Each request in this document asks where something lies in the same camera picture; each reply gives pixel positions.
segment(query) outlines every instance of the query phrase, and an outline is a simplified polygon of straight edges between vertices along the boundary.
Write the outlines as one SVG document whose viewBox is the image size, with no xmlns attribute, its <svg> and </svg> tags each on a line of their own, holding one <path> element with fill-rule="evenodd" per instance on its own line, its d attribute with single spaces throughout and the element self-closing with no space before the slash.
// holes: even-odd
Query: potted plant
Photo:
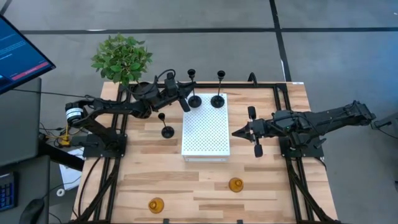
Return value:
<svg viewBox="0 0 398 224">
<path fill-rule="evenodd" d="M 93 68 L 100 71 L 102 78 L 108 78 L 114 83 L 128 86 L 130 81 L 137 82 L 142 73 L 147 72 L 147 64 L 151 63 L 147 49 L 142 46 L 145 41 L 137 41 L 134 37 L 109 36 L 99 43 L 97 54 L 92 58 Z"/>
</svg>

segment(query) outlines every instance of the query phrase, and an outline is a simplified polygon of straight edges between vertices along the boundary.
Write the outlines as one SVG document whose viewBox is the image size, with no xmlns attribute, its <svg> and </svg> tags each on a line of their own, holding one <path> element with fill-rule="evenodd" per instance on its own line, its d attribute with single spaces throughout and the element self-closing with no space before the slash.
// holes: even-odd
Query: orange chess piece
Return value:
<svg viewBox="0 0 398 224">
<path fill-rule="evenodd" d="M 163 211 L 164 202 L 161 198 L 154 198 L 148 203 L 148 208 L 150 212 L 158 214 Z"/>
<path fill-rule="evenodd" d="M 240 192 L 243 189 L 243 180 L 237 177 L 232 178 L 229 181 L 229 189 L 233 192 Z"/>
</svg>

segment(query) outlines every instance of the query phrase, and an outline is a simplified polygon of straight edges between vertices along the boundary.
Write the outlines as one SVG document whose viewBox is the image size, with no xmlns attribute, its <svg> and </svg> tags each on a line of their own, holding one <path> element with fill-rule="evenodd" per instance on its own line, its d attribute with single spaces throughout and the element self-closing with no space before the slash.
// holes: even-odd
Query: white box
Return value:
<svg viewBox="0 0 398 224">
<path fill-rule="evenodd" d="M 225 102 L 221 108 L 210 103 L 214 93 L 197 95 L 201 105 L 183 116 L 181 155 L 185 162 L 226 162 L 230 155 L 227 94 L 220 94 Z"/>
</svg>

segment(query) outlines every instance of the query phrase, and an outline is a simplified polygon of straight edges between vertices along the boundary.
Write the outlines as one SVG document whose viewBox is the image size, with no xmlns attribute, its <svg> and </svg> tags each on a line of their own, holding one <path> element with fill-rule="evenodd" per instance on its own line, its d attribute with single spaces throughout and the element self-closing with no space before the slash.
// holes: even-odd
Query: concrete floor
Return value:
<svg viewBox="0 0 398 224">
<path fill-rule="evenodd" d="M 275 0 L 282 28 L 398 27 L 395 0 Z M 273 27 L 267 0 L 13 0 L 5 16 L 20 30 Z M 43 91 L 99 96 L 103 80 L 90 57 L 107 35 L 28 35 L 57 69 L 42 76 Z M 273 32 L 134 34 L 146 40 L 154 63 L 144 80 L 166 68 L 188 80 L 282 81 Z M 292 81 L 305 82 L 311 108 L 322 111 L 360 100 L 382 118 L 398 111 L 398 32 L 283 33 Z M 73 98 L 42 96 L 41 120 L 65 125 L 65 103 Z M 345 223 L 398 220 L 398 140 L 370 127 L 344 128 L 326 136 L 323 148 L 339 219 Z M 52 186 L 60 183 L 56 164 Z M 76 191 L 52 195 L 51 212 L 66 222 Z"/>
</svg>

